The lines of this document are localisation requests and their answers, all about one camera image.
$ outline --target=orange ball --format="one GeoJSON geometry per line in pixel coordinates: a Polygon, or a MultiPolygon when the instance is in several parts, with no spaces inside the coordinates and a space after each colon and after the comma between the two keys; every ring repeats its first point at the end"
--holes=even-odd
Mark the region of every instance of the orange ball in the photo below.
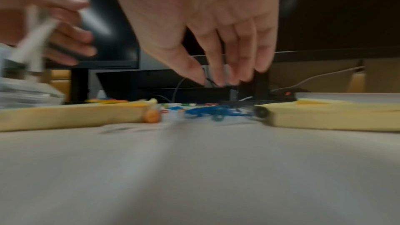
{"type": "Polygon", "coordinates": [[[145,123],[158,123],[161,121],[161,112],[157,109],[150,109],[143,117],[145,123]]]}

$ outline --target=hand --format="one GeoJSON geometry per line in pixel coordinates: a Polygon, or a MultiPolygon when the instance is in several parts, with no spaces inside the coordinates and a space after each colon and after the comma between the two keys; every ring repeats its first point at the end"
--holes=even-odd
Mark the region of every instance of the hand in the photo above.
{"type": "MultiPolygon", "coordinates": [[[[78,10],[88,7],[89,0],[0,0],[0,43],[17,45],[26,35],[25,10],[28,5],[48,8],[50,14],[62,23],[49,41],[67,50],[85,56],[96,54],[90,46],[93,35],[77,26],[81,23],[78,10]]],[[[64,65],[76,65],[77,60],[56,50],[47,49],[46,56],[64,65]]]]}
{"type": "Polygon", "coordinates": [[[214,81],[224,85],[219,37],[229,83],[250,81],[269,67],[278,31],[279,0],[119,0],[144,51],[178,74],[205,82],[200,64],[182,46],[186,27],[205,50],[214,81]]]}

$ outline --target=table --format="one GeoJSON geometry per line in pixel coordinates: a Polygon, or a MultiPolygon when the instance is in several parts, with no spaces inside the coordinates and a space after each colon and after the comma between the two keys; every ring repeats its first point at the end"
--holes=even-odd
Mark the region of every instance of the table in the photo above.
{"type": "Polygon", "coordinates": [[[400,224],[399,137],[210,119],[1,133],[0,224],[400,224]]]}

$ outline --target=black screen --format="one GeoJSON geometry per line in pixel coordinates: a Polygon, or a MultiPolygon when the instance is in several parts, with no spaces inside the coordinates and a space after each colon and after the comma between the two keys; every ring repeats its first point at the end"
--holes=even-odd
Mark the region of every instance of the black screen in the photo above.
{"type": "MultiPolygon", "coordinates": [[[[277,51],[400,46],[400,0],[280,0],[277,51]]],[[[188,31],[191,55],[204,52],[188,31]]]]}
{"type": "Polygon", "coordinates": [[[117,0],[91,0],[91,8],[82,14],[86,30],[93,32],[98,54],[81,61],[137,61],[139,44],[117,0]]]}

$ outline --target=black monitor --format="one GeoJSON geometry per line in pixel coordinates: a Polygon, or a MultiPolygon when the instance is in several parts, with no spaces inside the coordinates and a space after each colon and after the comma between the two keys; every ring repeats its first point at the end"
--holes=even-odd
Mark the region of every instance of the black monitor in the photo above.
{"type": "MultiPolygon", "coordinates": [[[[91,7],[82,13],[82,27],[94,35],[95,57],[81,57],[73,69],[136,69],[140,47],[138,40],[117,0],[91,0],[91,7]]],[[[48,68],[65,68],[47,63],[48,68]]]]}
{"type": "MultiPolygon", "coordinates": [[[[399,0],[280,0],[275,62],[400,56],[399,0]]],[[[204,52],[188,31],[191,55],[204,52]]]]}

